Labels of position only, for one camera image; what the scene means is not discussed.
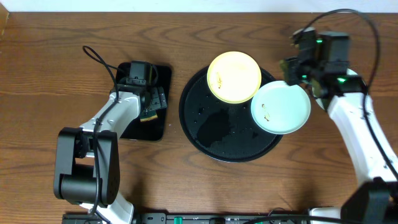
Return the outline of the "green yellow sponge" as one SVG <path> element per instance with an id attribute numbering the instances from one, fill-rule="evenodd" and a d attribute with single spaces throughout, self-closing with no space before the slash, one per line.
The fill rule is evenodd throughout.
<path id="1" fill-rule="evenodd" d="M 139 115 L 140 122 L 147 122 L 147 121 L 151 121 L 151 120 L 157 119 L 157 118 L 158 118 L 158 115 L 157 115 L 156 110 L 152 110 L 152 111 L 145 110 Z"/>

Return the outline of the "light blue plate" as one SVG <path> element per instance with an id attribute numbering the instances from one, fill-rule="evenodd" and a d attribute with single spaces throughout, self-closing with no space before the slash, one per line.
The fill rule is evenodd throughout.
<path id="1" fill-rule="evenodd" d="M 254 122 L 272 134 L 289 134 L 300 129 L 308 120 L 311 102 L 298 85 L 274 81 L 260 87 L 251 101 Z"/>

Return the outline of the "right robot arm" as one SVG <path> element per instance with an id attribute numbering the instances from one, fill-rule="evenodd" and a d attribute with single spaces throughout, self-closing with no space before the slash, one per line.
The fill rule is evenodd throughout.
<path id="1" fill-rule="evenodd" d="M 359 185 L 341 207 L 311 208 L 310 223 L 397 223 L 397 155 L 378 123 L 367 84 L 349 67 L 349 35 L 309 27 L 292 39 L 298 54 L 280 63 L 285 81 L 310 87 L 342 135 Z"/>

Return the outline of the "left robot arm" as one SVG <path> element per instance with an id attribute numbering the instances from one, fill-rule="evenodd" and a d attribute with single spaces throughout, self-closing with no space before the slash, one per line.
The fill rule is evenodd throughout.
<path id="1" fill-rule="evenodd" d="M 118 141 L 141 116 L 167 107 L 160 86 L 118 85 L 106 104 L 77 128 L 57 138 L 53 193 L 87 209 L 76 223 L 132 223 L 134 206 L 120 193 Z"/>

